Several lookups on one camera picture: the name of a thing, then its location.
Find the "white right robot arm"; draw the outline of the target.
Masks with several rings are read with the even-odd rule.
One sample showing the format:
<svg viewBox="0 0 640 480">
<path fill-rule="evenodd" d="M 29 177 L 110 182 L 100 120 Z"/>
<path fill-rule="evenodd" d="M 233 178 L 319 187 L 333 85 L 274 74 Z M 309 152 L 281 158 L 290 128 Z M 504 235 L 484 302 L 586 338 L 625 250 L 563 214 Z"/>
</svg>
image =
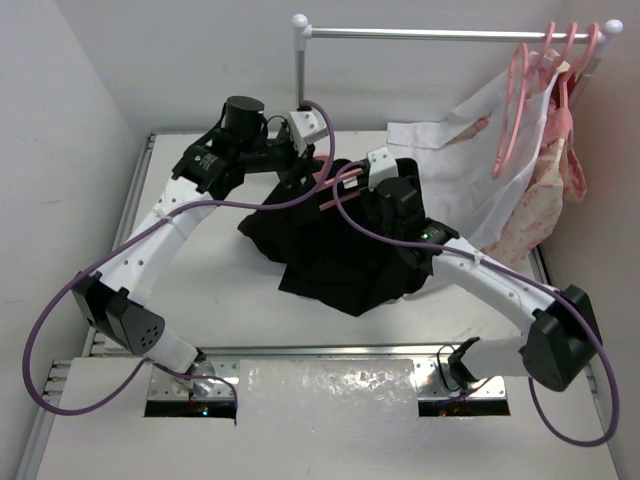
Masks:
<svg viewBox="0 0 640 480">
<path fill-rule="evenodd" d="M 590 298 L 575 285 L 538 289 L 486 260 L 451 227 L 428 218 L 409 179 L 387 178 L 364 192 L 376 232 L 396 240 L 400 257 L 426 275 L 457 285 L 512 324 L 519 335 L 472 337 L 447 359 L 445 374 L 462 389 L 492 376 L 529 377 L 562 392 L 595 356 L 601 337 Z"/>
</svg>

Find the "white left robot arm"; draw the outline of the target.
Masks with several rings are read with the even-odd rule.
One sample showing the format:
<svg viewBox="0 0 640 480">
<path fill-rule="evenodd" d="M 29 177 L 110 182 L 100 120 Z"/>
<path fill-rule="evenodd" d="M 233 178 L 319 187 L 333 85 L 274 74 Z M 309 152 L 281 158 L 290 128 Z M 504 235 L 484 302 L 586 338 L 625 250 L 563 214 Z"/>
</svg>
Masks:
<svg viewBox="0 0 640 480">
<path fill-rule="evenodd" d="M 262 102 L 231 96 L 218 122 L 189 145 L 154 207 L 113 258 L 91 269 L 73 296 L 97 332 L 131 354 L 186 374 L 199 350 L 147 309 L 152 289 L 195 228 L 251 173 L 275 172 L 292 186 L 320 168 L 314 144 L 326 136 L 310 105 L 290 112 L 268 135 Z"/>
</svg>

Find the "black shirt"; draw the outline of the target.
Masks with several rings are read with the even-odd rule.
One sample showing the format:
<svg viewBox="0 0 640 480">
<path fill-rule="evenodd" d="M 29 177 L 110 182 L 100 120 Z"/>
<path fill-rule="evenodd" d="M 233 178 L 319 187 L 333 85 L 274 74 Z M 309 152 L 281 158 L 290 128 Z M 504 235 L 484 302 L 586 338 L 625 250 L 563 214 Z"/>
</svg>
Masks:
<svg viewBox="0 0 640 480">
<path fill-rule="evenodd" d="M 238 231 L 268 260 L 285 266 L 278 289 L 358 317 L 423 287 L 427 274 L 396 247 L 352 228 L 326 189 L 288 209 L 256 211 Z"/>
</svg>

